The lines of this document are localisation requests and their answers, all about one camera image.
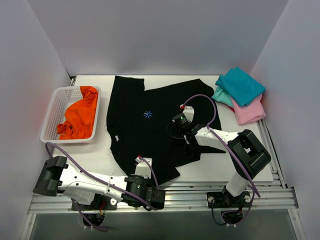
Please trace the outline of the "black t shirt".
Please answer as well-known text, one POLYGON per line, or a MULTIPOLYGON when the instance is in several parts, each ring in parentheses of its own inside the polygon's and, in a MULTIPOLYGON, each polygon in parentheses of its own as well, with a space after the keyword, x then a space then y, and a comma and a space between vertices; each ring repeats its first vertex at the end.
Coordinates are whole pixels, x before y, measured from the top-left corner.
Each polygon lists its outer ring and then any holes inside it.
POLYGON ((222 154, 223 150, 205 146, 189 147, 184 139, 167 133, 166 125, 180 113, 180 105, 190 97, 193 124, 221 130, 219 114, 209 101, 212 87, 200 79, 146 90, 144 79, 116 76, 106 115, 111 137, 110 150, 119 167, 130 176, 135 173, 136 157, 152 159, 158 184, 180 176, 177 167, 197 162, 201 154, 222 154))

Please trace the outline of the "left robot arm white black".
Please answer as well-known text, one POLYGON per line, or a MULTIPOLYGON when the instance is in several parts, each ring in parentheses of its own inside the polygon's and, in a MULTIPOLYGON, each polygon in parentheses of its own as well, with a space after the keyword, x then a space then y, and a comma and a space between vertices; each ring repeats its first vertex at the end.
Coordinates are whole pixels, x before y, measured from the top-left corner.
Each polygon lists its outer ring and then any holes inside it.
POLYGON ((45 161, 33 193, 48 197, 63 194, 90 210, 100 206, 101 197, 148 211, 162 210, 166 192, 159 189, 152 159, 138 156, 135 161, 134 174, 112 176, 87 172, 76 163, 68 163, 64 156, 53 157, 45 161))

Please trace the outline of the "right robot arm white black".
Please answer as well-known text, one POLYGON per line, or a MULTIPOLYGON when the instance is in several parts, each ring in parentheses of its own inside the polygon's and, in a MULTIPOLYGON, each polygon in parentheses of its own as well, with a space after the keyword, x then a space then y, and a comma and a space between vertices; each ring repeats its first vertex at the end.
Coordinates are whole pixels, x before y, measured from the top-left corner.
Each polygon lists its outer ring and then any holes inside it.
POLYGON ((228 132, 211 128, 209 125, 193 124, 184 113, 172 118, 173 128, 191 147, 225 149, 229 153, 235 173, 223 188, 223 203, 234 206, 240 195, 251 187, 260 197, 254 178, 270 163, 271 156, 256 135, 249 129, 228 132))

